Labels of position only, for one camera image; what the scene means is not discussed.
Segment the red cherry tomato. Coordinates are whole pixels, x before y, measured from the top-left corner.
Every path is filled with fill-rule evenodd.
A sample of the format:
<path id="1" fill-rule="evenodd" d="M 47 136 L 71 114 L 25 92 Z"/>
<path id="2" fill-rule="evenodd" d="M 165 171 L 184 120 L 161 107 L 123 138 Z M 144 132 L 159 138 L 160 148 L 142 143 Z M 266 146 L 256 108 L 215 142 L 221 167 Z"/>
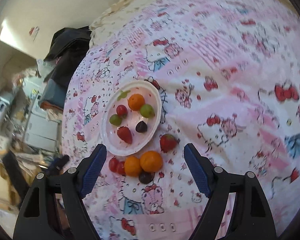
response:
<path id="1" fill-rule="evenodd" d="M 108 164 L 109 170 L 111 172 L 116 173 L 118 164 L 119 164 L 119 161 L 117 158 L 115 158 L 115 157 L 111 158 L 109 161 L 109 164 Z"/>
<path id="2" fill-rule="evenodd" d="M 125 105 L 118 105 L 116 108 L 116 113 L 121 118 L 126 118 L 128 115 L 128 110 Z"/>
<path id="3" fill-rule="evenodd" d="M 125 172 L 125 162 L 124 161 L 120 161 L 118 164 L 117 164 L 117 167 L 116 167 L 116 173 L 117 174 L 120 174 L 122 176 L 125 176 L 126 175 L 126 172 Z"/>

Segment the green grape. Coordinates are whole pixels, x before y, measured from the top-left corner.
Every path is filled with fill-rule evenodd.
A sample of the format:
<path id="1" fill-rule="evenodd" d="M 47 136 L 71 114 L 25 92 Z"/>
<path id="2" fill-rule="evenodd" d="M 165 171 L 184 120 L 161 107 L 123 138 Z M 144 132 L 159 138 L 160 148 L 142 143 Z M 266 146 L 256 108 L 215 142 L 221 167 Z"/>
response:
<path id="1" fill-rule="evenodd" d="M 110 118 L 109 118 L 109 122 L 114 125 L 114 126 L 120 126 L 122 123 L 122 118 L 117 115 L 117 114 L 113 114 Z"/>
<path id="2" fill-rule="evenodd" d="M 149 104 L 144 104 L 139 110 L 140 114 L 147 119 L 153 118 L 155 116 L 154 108 Z"/>

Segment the red strawberry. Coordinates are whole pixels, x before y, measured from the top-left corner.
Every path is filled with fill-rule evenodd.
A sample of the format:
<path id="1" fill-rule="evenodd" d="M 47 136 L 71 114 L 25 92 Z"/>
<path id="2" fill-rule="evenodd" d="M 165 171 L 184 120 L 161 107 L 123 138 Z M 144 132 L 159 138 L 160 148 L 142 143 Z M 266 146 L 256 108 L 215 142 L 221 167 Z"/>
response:
<path id="1" fill-rule="evenodd" d="M 178 140 L 171 134 L 164 134 L 160 137 L 161 151 L 167 153 L 178 145 Z"/>
<path id="2" fill-rule="evenodd" d="M 132 144 L 133 142 L 131 131 L 126 126 L 117 129 L 117 136 L 127 144 Z"/>

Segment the orange mandarin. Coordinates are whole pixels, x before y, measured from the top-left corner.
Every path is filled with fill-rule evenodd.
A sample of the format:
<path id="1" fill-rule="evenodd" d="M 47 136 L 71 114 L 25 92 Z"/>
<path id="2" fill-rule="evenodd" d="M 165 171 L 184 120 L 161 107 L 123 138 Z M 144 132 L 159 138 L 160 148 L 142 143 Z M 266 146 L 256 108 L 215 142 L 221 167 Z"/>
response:
<path id="1" fill-rule="evenodd" d="M 124 168 L 125 174 L 130 177 L 138 177 L 142 172 L 140 160 L 135 156 L 128 156 L 125 159 Z"/>
<path id="2" fill-rule="evenodd" d="M 158 172 L 163 166 L 163 159 L 159 152 L 147 151 L 140 157 L 140 165 L 146 172 Z"/>
<path id="3" fill-rule="evenodd" d="M 128 99 L 128 107 L 132 111 L 139 111 L 145 104 L 145 98 L 141 94 L 133 94 Z"/>

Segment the dark purple grape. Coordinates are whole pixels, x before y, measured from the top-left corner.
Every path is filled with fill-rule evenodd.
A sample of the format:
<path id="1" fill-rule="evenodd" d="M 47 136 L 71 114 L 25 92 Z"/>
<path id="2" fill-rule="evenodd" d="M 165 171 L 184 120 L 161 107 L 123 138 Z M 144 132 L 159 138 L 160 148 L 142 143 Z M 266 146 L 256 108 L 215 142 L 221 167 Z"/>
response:
<path id="1" fill-rule="evenodd" d="M 136 127 L 135 127 L 135 130 L 138 133 L 145 133 L 145 132 L 147 132 L 147 129 L 148 129 L 148 126 L 144 121 L 138 122 Z"/>
<path id="2" fill-rule="evenodd" d="M 154 175 L 155 175 L 155 173 L 153 173 L 153 172 L 142 171 L 139 174 L 139 182 L 147 185 L 153 181 Z"/>

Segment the white kitchen cabinet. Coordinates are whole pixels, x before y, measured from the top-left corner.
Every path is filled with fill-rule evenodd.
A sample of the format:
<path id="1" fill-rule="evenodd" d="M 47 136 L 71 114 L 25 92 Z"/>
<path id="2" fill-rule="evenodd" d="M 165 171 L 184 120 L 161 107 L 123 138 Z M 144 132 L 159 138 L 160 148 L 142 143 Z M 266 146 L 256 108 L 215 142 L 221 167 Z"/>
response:
<path id="1" fill-rule="evenodd" d="M 26 114 L 23 143 L 29 147 L 56 152 L 59 143 L 60 121 L 51 120 L 46 110 L 39 106 L 44 84 L 39 77 L 26 77 L 23 91 L 29 97 L 29 112 Z"/>

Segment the pink strawberry plate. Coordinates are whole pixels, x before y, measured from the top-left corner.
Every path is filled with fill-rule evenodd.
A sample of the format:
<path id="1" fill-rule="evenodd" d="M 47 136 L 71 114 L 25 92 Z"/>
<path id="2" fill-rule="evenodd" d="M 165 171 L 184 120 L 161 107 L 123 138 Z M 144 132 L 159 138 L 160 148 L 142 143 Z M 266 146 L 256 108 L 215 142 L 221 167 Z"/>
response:
<path id="1" fill-rule="evenodd" d="M 144 118 L 139 112 L 128 108 L 128 115 L 122 120 L 121 126 L 130 129 L 133 142 L 127 144 L 117 136 L 117 126 L 109 122 L 109 118 L 116 114 L 118 105 L 128 107 L 128 99 L 133 94 L 141 94 L 145 98 L 145 103 L 154 108 L 155 116 L 153 118 Z M 148 81 L 132 81 L 121 85 L 119 89 L 110 97 L 104 109 L 100 124 L 100 136 L 102 144 L 107 151 L 113 155 L 125 157 L 140 152 L 153 138 L 161 119 L 162 102 L 158 90 Z M 144 121 L 147 126 L 147 132 L 138 133 L 135 127 L 138 122 Z"/>

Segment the blue orange chair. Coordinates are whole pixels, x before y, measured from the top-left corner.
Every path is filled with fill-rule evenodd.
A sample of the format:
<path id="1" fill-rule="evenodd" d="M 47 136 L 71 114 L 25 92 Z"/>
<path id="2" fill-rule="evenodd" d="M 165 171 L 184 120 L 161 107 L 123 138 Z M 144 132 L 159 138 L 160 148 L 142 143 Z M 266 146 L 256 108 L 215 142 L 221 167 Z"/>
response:
<path id="1" fill-rule="evenodd" d="M 54 109 L 63 111 L 68 86 L 69 83 L 63 80 L 55 81 L 54 79 L 49 79 L 40 96 L 39 107 L 44 110 Z"/>

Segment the pink Hello Kitty quilt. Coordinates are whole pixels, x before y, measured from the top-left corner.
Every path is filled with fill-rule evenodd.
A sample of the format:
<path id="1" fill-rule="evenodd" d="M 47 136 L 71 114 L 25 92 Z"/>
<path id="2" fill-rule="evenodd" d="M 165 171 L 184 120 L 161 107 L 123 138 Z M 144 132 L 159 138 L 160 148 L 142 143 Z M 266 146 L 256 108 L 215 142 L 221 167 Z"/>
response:
<path id="1" fill-rule="evenodd" d="M 76 166 L 101 143 L 110 97 L 143 80 L 159 92 L 162 154 L 151 183 L 104 165 L 84 203 L 102 239 L 188 239 L 207 198 L 183 157 L 192 143 L 211 163 L 253 171 L 276 232 L 300 208 L 300 16 L 288 0 L 156 0 L 106 42 L 89 47 L 68 87 L 63 151 Z"/>

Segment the cream floral blanket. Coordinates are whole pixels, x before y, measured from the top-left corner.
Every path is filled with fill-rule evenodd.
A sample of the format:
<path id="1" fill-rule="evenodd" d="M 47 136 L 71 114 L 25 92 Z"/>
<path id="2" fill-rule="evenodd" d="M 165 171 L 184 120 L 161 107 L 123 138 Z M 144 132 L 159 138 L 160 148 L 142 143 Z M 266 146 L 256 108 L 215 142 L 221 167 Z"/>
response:
<path id="1" fill-rule="evenodd" d="M 119 31 L 143 8 L 156 0 L 119 0 L 98 16 L 89 26 L 91 31 L 89 47 L 93 48 Z"/>

